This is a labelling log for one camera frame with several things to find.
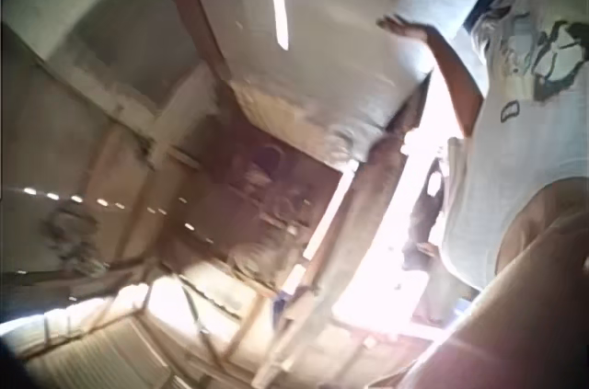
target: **skin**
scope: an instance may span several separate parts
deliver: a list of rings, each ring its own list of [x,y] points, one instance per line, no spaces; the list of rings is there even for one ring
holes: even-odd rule
[[[469,136],[482,96],[443,37],[402,18],[386,17],[377,24],[432,48],[456,117]],[[498,265],[499,275],[471,311],[420,358],[398,388],[589,387],[589,200],[584,194],[578,200],[564,194],[564,205],[556,201],[551,209],[547,201],[557,196],[538,194],[544,205],[536,218],[542,224],[526,227],[531,229],[525,229],[519,248]]]

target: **corrugated metal sheet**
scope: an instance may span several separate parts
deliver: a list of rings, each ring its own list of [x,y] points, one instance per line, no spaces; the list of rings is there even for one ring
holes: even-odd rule
[[[45,387],[141,389],[162,387],[171,370],[126,318],[31,360]]]

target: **ceiling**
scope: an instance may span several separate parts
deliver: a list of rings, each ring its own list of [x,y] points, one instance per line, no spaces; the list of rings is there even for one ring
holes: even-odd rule
[[[251,122],[332,166],[365,159],[433,65],[422,46],[391,38],[375,20],[399,12],[453,38],[475,2],[285,0],[285,51],[272,0],[202,0]]]

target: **white t-shirt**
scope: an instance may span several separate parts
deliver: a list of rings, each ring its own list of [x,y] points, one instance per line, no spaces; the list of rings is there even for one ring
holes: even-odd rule
[[[589,177],[589,0],[497,0],[473,36],[490,89],[441,252],[482,289],[516,214],[547,185]]]

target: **hand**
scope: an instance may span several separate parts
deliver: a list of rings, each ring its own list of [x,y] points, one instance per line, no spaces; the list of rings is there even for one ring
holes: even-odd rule
[[[411,38],[427,42],[430,34],[434,31],[432,26],[419,23],[411,23],[399,15],[394,17],[384,16],[376,21],[376,25],[400,37]]]

